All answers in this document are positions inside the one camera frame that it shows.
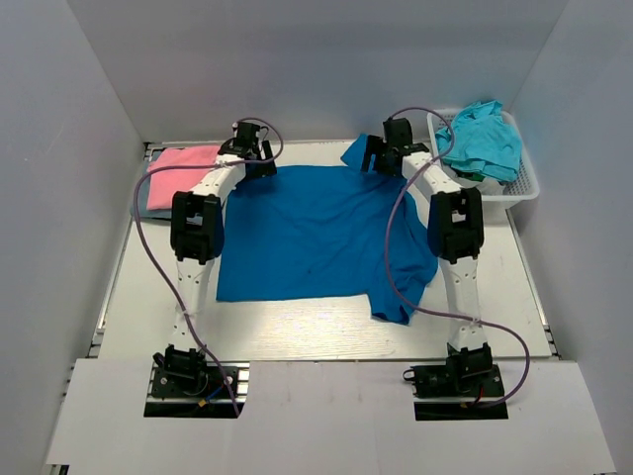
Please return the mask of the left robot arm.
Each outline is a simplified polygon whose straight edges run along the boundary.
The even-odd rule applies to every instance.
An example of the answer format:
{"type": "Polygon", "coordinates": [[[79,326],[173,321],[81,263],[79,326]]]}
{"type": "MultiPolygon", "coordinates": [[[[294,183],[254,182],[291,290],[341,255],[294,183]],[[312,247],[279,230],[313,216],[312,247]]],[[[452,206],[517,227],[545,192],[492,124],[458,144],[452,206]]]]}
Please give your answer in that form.
{"type": "Polygon", "coordinates": [[[218,158],[189,191],[172,199],[170,246],[176,258],[176,310],[172,340],[154,362],[159,386],[171,397],[199,397],[224,385],[219,369],[208,366],[208,353],[195,335],[204,310],[215,260],[225,243],[223,205],[244,180],[272,176],[277,156],[268,140],[270,124],[246,118],[232,125],[232,137],[220,145],[218,158]]]}

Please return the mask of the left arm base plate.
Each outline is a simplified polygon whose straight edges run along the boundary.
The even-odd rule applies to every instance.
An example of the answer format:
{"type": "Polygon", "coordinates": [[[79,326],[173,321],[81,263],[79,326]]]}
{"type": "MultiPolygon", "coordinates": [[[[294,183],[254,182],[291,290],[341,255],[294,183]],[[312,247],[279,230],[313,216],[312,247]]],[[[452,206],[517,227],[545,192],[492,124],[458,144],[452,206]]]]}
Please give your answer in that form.
{"type": "Polygon", "coordinates": [[[154,365],[143,416],[150,419],[234,420],[238,414],[225,380],[215,365],[205,367],[196,379],[171,375],[154,365]]]}

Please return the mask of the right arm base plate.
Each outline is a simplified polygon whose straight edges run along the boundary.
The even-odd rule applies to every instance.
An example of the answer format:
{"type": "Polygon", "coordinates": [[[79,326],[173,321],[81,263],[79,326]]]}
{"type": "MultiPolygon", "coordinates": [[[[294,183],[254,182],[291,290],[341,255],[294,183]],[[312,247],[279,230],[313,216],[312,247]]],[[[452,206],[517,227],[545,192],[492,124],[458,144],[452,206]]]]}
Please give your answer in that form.
{"type": "Polygon", "coordinates": [[[414,418],[417,422],[502,421],[508,419],[506,403],[488,407],[501,399],[504,387],[496,364],[488,374],[461,382],[444,364],[416,365],[403,372],[412,386],[414,418]]]}

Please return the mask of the blue t-shirt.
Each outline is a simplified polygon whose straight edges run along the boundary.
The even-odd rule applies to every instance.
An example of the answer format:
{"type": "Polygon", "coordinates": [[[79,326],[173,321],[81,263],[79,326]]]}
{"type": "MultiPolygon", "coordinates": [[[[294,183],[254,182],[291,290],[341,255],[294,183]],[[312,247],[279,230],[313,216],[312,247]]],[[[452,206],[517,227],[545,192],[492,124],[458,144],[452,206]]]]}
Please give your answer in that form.
{"type": "Polygon", "coordinates": [[[221,302],[367,296],[373,316],[407,324],[438,270],[401,178],[360,169],[360,136],[339,166],[293,165],[229,194],[221,302]]]}

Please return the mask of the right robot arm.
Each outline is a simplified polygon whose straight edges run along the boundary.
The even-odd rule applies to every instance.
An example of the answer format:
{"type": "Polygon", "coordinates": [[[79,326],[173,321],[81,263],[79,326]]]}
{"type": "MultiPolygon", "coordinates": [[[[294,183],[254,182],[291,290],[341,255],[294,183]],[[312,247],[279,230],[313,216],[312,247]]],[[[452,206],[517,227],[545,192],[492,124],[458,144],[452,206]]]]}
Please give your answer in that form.
{"type": "Polygon", "coordinates": [[[418,396],[482,398],[486,382],[494,377],[494,363],[477,284],[484,243],[481,193],[454,181],[426,145],[414,141],[407,119],[390,117],[383,131],[381,138],[367,138],[361,170],[403,178],[406,187],[415,187],[428,201],[427,243],[438,258],[448,304],[446,312],[432,314],[451,321],[444,368],[413,372],[422,387],[418,396]]]}

